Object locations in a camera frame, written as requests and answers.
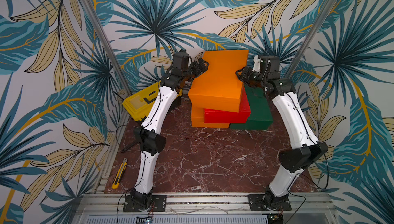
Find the red shoebox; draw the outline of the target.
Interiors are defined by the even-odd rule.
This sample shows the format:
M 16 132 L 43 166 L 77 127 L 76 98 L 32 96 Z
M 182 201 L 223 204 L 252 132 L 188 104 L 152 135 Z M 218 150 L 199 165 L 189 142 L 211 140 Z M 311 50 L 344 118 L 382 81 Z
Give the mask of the red shoebox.
M 204 109 L 204 124 L 213 128 L 228 128 L 231 124 L 244 124 L 251 115 L 245 88 L 242 89 L 238 112 Z

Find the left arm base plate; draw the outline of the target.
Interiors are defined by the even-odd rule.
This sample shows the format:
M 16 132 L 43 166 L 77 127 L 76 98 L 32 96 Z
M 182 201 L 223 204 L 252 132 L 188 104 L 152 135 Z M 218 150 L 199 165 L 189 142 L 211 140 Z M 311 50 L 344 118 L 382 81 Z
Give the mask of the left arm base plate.
M 126 196 L 123 212 L 165 212 L 167 203 L 166 195 Z

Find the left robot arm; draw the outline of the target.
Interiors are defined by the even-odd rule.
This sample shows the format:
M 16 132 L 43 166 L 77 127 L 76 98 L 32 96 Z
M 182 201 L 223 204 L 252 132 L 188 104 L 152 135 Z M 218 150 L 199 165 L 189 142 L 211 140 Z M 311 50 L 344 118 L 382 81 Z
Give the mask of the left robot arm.
M 201 58 L 183 69 L 171 66 L 158 84 L 159 93 L 147 118 L 134 129 L 135 140 L 140 143 L 141 164 L 130 194 L 142 208 L 150 205 L 156 162 L 166 145 L 166 138 L 161 135 L 165 117 L 185 83 L 201 76 L 208 67 L 209 63 Z

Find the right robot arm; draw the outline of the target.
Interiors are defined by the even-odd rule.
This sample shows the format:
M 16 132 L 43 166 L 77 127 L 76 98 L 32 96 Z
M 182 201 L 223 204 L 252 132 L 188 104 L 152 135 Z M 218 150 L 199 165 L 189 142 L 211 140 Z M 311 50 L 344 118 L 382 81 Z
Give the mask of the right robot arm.
M 236 71 L 237 78 L 251 88 L 264 90 L 279 111 L 289 135 L 291 148 L 280 152 L 280 167 L 266 188 L 263 206 L 269 210 L 283 207 L 288 202 L 290 189 L 297 178 L 328 150 L 319 142 L 298 102 L 293 83 L 288 78 L 268 79 L 269 72 L 260 73 L 251 67 Z

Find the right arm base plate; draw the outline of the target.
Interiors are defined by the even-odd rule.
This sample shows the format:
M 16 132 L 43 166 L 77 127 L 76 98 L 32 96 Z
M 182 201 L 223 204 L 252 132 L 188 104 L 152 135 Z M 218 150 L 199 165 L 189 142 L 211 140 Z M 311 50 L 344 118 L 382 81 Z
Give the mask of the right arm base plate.
M 251 211 L 291 211 L 288 195 L 277 197 L 267 194 L 249 194 L 247 196 Z

